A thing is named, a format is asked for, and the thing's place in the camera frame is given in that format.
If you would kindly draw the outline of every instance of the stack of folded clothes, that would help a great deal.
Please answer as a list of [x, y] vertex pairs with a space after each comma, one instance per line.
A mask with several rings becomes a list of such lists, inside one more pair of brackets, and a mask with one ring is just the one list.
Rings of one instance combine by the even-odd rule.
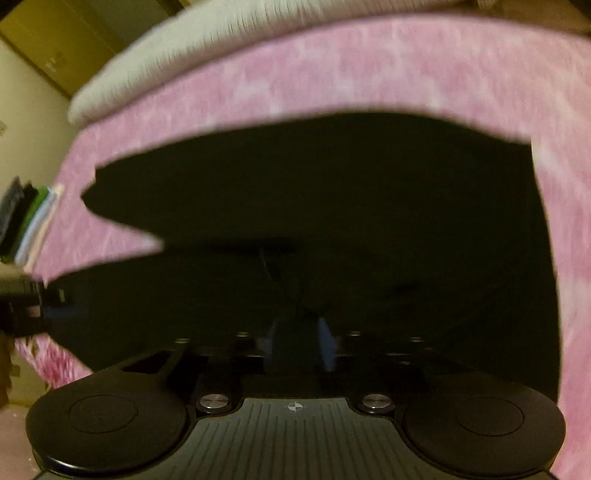
[[24, 267], [51, 221], [62, 187], [35, 188], [14, 178], [0, 202], [0, 260]]

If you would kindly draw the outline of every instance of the ribbed gray panel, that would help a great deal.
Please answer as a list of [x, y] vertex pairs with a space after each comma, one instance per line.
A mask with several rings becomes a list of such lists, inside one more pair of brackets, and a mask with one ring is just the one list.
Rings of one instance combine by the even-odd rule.
[[303, 408], [293, 411], [293, 401], [246, 399], [236, 413], [200, 420], [173, 455], [125, 480], [458, 478], [417, 458], [388, 420], [357, 414], [345, 399], [297, 402]]

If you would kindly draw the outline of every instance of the pink blanket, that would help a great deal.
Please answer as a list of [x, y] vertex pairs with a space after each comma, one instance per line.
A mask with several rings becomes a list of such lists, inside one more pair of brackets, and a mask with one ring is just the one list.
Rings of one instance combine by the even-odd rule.
[[[160, 247], [87, 212], [80, 193], [96, 165], [188, 135], [343, 108], [425, 112], [531, 139], [563, 328], [568, 433], [553, 470], [562, 480], [591, 478], [591, 43], [584, 38], [485, 19], [382, 17], [262, 43], [198, 68], [79, 135], [57, 179], [66, 194], [36, 273], [49, 280]], [[34, 357], [30, 346], [20, 349], [55, 387], [89, 373], [47, 337], [36, 339]]]

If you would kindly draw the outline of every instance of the light blue cloth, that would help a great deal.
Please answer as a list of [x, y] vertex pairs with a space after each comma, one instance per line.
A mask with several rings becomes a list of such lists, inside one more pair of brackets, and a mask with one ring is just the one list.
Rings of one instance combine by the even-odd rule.
[[17, 254], [14, 256], [14, 263], [16, 265], [24, 265], [27, 263], [29, 253], [33, 247], [33, 244], [35, 243], [35, 238], [39, 233], [39, 229], [43, 225], [43, 222], [47, 219], [47, 215], [49, 215], [51, 207], [56, 200], [57, 193], [54, 190], [49, 189], [47, 198], [41, 204], [39, 210], [36, 211], [35, 216], [27, 227], [25, 235], [22, 237], [21, 244], [18, 246]]

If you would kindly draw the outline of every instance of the cabinet door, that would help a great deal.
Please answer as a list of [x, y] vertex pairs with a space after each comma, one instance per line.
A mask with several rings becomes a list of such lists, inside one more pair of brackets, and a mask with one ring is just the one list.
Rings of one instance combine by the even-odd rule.
[[79, 0], [24, 0], [0, 33], [70, 95], [122, 47]]

